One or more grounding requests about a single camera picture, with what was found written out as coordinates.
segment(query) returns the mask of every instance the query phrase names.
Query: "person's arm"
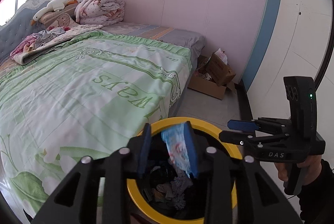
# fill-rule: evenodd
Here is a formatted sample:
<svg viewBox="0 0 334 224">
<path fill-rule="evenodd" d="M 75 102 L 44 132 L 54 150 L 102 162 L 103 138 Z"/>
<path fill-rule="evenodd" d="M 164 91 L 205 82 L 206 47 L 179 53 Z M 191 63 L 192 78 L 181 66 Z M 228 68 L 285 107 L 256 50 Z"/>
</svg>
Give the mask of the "person's arm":
<svg viewBox="0 0 334 224">
<path fill-rule="evenodd" d="M 288 180 L 288 172 L 283 163 L 275 163 L 278 170 L 278 177 L 282 181 Z M 334 199 L 334 178 L 329 163 L 321 160 L 321 156 L 309 156 L 298 167 L 308 167 L 304 185 L 299 197 L 301 209 L 300 218 L 305 224 L 311 224 L 321 213 L 331 200 Z M 325 212 L 324 217 L 332 220 L 334 209 Z"/>
</svg>

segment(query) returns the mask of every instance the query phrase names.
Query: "black sleeve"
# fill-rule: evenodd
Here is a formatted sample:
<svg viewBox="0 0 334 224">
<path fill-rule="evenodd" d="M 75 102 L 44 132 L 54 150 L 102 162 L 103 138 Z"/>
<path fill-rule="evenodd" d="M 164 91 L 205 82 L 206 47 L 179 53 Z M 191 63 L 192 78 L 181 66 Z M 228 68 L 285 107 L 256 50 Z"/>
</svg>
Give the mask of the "black sleeve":
<svg viewBox="0 0 334 224">
<path fill-rule="evenodd" d="M 311 224 L 321 214 L 322 223 L 331 223 L 334 215 L 333 208 L 324 212 L 328 204 L 334 198 L 334 178 L 333 172 L 327 161 L 321 160 L 321 173 L 318 178 L 309 185 L 303 186 L 302 191 L 298 195 L 299 205 L 301 209 L 300 218 L 305 221 L 305 224 Z"/>
</svg>

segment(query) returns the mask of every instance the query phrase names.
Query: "white goose plush toy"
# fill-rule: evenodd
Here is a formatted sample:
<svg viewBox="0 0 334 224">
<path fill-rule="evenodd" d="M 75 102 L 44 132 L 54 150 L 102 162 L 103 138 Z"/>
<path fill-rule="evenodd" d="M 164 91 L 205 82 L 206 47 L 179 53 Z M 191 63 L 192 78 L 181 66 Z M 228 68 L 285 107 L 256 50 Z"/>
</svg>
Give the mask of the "white goose plush toy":
<svg viewBox="0 0 334 224">
<path fill-rule="evenodd" d="M 60 11 L 65 8 L 65 6 L 70 2 L 71 0 L 52 0 L 50 1 L 46 7 L 39 10 L 34 17 L 32 18 L 31 25 L 34 25 L 39 19 L 46 13 L 52 12 L 52 11 Z"/>
</svg>

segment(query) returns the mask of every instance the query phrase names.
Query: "blue trim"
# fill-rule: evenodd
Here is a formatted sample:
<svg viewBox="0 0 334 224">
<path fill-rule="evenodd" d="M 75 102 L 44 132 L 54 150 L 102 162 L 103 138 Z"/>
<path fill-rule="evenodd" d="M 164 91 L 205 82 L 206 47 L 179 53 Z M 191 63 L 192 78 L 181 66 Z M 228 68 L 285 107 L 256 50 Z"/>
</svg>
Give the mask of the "blue trim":
<svg viewBox="0 0 334 224">
<path fill-rule="evenodd" d="M 258 39 L 254 45 L 252 54 L 250 55 L 247 67 L 242 77 L 246 91 L 248 91 L 251 86 L 268 48 L 269 41 L 273 34 L 273 29 L 275 27 L 280 2 L 281 0 L 267 0 L 266 11 L 263 16 Z"/>
</svg>

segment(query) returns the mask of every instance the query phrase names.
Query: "brown pillow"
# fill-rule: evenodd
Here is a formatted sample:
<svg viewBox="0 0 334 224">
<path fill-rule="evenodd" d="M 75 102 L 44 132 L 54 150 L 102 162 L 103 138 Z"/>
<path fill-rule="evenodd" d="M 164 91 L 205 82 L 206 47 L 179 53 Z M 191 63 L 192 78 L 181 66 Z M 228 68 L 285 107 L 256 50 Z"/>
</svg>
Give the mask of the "brown pillow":
<svg viewBox="0 0 334 224">
<path fill-rule="evenodd" d="M 79 24 L 77 24 L 69 14 L 64 13 L 61 14 L 53 23 L 51 23 L 50 26 L 48 26 L 46 28 L 46 30 L 50 31 L 54 28 L 57 27 L 70 27 L 73 28 L 75 26 L 78 26 Z"/>
<path fill-rule="evenodd" d="M 76 9 L 77 5 L 77 3 L 74 3 L 66 6 L 63 10 L 59 12 L 48 12 L 41 17 L 39 22 L 43 23 L 45 27 L 49 27 L 60 15 L 64 13 L 67 13 L 72 17 L 74 16 L 74 10 Z"/>
</svg>

